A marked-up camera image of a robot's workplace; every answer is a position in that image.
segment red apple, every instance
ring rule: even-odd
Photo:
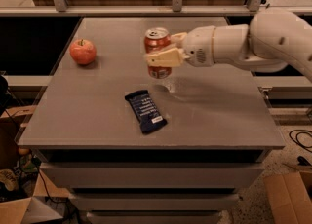
[[[79,39],[70,44],[71,57],[78,64],[89,64],[95,60],[97,55],[96,46],[89,40]]]

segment concrete floor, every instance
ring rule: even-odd
[[[272,6],[311,6],[312,0],[267,0]],[[0,7],[33,7],[31,0],[0,0]],[[310,120],[304,108],[271,109],[272,116],[280,121],[278,126],[285,139],[283,150],[273,151],[264,161],[265,171],[248,189],[239,191],[240,201],[230,210],[221,214],[219,224],[273,224],[270,205],[263,184],[263,177],[271,174],[293,172],[284,163],[297,164],[297,157],[304,156],[312,163],[311,153],[298,147],[289,139],[289,132],[296,129],[312,131]],[[311,137],[304,142],[311,144]]]

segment drawer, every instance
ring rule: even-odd
[[[216,224],[218,212],[88,212],[92,224]]]
[[[172,193],[142,194],[71,194],[69,200],[83,211],[136,211],[136,210],[171,210],[171,211],[208,211],[226,210],[234,206],[239,197],[237,194],[183,193],[172,190]]]
[[[262,164],[43,163],[60,188],[242,188],[263,172]]]

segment white robotic arm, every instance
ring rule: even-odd
[[[240,69],[275,72],[287,64],[312,82],[312,27],[294,13],[269,8],[250,26],[207,26],[172,36],[172,45],[147,54],[149,66],[227,63]]]

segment red can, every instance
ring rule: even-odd
[[[144,45],[147,53],[159,51],[171,44],[169,31],[163,27],[150,28],[145,33]],[[164,79],[172,73],[171,67],[148,66],[148,74],[155,79]]]

